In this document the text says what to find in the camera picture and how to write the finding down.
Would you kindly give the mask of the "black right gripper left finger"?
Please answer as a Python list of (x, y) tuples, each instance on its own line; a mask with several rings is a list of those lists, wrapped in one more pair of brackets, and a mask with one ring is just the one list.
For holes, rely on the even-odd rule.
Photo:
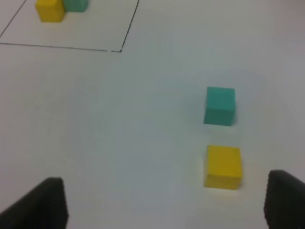
[(0, 214), (2, 229), (65, 229), (69, 212), (64, 181), (49, 177)]

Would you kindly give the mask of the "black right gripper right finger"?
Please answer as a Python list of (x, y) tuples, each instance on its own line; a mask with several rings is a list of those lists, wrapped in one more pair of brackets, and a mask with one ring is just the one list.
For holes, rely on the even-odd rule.
[(303, 229), (305, 183), (284, 170), (271, 170), (267, 180), (264, 217), (270, 229)]

